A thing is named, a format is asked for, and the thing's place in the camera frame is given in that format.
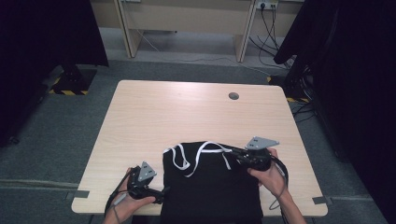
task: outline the black cloth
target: black cloth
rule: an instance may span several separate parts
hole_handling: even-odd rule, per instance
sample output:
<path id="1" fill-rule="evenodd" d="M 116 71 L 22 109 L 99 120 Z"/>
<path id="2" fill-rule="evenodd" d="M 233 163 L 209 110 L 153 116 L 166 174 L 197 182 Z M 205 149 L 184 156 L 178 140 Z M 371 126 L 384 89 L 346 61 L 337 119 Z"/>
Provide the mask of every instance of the black cloth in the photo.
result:
<path id="1" fill-rule="evenodd" d="M 294 86 L 306 67 L 317 70 L 326 57 L 337 23 L 340 0 L 305 0 L 274 61 L 285 63 L 296 55 L 284 85 Z"/>
<path id="2" fill-rule="evenodd" d="M 89 0 L 1 1 L 0 56 L 0 147 L 18 132 L 56 66 L 108 66 Z"/>
<path id="3" fill-rule="evenodd" d="M 163 184 L 170 189 L 163 201 L 161 223 L 261 223 L 258 180 L 248 174 L 246 167 L 235 159 L 225 160 L 223 153 L 201 153 L 194 171 L 198 148 L 203 143 L 181 144 L 190 163 L 184 171 L 174 165 L 172 150 L 163 153 Z M 221 147 L 208 144 L 205 149 Z M 175 162 L 182 166 L 180 146 L 174 150 Z"/>

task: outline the black curtain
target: black curtain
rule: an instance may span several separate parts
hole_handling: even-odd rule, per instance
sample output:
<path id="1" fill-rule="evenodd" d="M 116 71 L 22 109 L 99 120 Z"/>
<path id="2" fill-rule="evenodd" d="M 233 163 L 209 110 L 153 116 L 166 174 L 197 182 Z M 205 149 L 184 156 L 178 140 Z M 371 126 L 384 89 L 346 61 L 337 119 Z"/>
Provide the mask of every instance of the black curtain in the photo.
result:
<path id="1" fill-rule="evenodd" d="M 0 143 L 5 143 L 63 63 L 108 66 L 89 0 L 6 0 L 0 3 Z"/>
<path id="2" fill-rule="evenodd" d="M 396 2 L 305 0 L 276 55 L 310 69 L 324 127 L 389 223 L 396 222 Z"/>

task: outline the wall socket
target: wall socket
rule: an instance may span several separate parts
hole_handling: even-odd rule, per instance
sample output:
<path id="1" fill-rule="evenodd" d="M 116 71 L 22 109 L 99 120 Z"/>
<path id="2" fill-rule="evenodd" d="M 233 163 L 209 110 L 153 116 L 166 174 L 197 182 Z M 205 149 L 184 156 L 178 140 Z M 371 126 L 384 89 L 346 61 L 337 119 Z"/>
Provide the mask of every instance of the wall socket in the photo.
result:
<path id="1" fill-rule="evenodd" d="M 278 0 L 258 0 L 256 8 L 262 10 L 262 3 L 265 4 L 264 10 L 273 10 L 277 9 L 277 4 L 279 3 Z"/>

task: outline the yellow black tape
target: yellow black tape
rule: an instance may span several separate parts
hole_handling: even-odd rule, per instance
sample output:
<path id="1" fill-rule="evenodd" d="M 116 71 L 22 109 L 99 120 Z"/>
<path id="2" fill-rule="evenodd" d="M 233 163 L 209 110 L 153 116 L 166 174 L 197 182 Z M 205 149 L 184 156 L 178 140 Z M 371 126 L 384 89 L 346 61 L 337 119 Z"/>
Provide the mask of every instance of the yellow black tape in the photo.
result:
<path id="1" fill-rule="evenodd" d="M 52 89 L 49 91 L 49 93 L 60 95 L 86 95 L 88 94 L 88 91 L 56 91 Z"/>
<path id="2" fill-rule="evenodd" d="M 291 97 L 286 97 L 288 102 L 300 102 L 300 103 L 309 103 L 308 99 L 306 98 L 291 98 Z"/>

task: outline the wooden table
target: wooden table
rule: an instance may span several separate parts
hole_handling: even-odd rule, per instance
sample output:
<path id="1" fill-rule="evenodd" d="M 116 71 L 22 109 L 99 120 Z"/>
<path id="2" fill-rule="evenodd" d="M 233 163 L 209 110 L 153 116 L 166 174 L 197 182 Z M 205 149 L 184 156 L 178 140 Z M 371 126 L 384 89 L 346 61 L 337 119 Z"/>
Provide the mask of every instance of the wooden table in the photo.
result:
<path id="1" fill-rule="evenodd" d="M 239 99 L 229 98 L 236 92 Z M 274 147 L 290 173 L 290 193 L 306 217 L 327 214 L 327 205 L 314 204 L 322 193 L 304 144 L 281 88 L 263 85 L 214 84 L 124 80 L 114 93 L 78 190 L 88 198 L 75 198 L 72 209 L 80 214 L 104 213 L 108 195 L 128 167 L 142 161 L 158 173 L 150 187 L 163 189 L 163 150 L 177 143 L 214 141 L 244 147 L 252 136 L 274 139 Z M 274 197 L 261 188 L 265 216 Z M 151 204 L 137 215 L 159 215 Z"/>

